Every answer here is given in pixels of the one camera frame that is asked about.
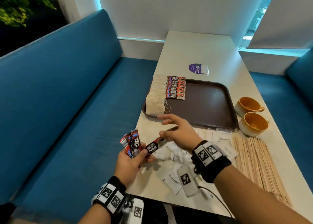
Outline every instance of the wristband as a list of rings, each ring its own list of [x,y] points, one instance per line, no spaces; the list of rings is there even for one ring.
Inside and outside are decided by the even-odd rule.
[[[111,215],[111,222],[118,223],[122,218],[121,210],[126,199],[126,187],[116,176],[102,185],[99,191],[91,200],[91,205],[100,204]]]
[[[202,178],[208,183],[214,183],[216,176],[231,165],[223,151],[215,143],[206,140],[193,150],[191,159],[196,166],[195,173],[201,173]]]

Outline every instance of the hand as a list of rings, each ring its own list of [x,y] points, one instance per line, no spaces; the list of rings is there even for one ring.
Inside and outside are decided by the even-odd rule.
[[[148,154],[147,149],[143,149],[134,159],[131,159],[123,149],[118,155],[114,176],[127,187],[135,181],[139,166],[147,162],[151,163],[155,159],[153,155]]]
[[[199,137],[186,119],[182,119],[174,114],[160,115],[158,119],[163,119],[163,125],[176,124],[178,126],[178,129],[175,131],[160,131],[160,137],[168,141],[174,141],[181,149],[188,151],[190,154],[202,142],[201,137]]]

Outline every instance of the brown tray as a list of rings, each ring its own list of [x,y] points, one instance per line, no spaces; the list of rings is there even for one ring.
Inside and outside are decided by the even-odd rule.
[[[186,100],[166,99],[164,113],[173,113],[189,123],[234,131],[238,120],[228,88],[220,83],[186,79]],[[142,111],[146,114],[146,103]]]

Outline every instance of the purple sticker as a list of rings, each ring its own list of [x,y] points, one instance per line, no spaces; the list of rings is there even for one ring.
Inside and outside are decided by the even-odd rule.
[[[201,66],[202,64],[194,63],[194,64],[189,65],[189,70],[196,74],[204,74],[201,72]]]

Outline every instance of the ceramic mug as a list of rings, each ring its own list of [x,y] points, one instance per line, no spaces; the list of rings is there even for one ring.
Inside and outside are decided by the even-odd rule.
[[[249,112],[262,112],[264,109],[265,108],[261,107],[261,105],[256,100],[250,97],[241,97],[235,105],[235,111],[240,117]]]
[[[246,113],[239,121],[239,128],[243,134],[257,136],[268,129],[269,121],[253,112]]]

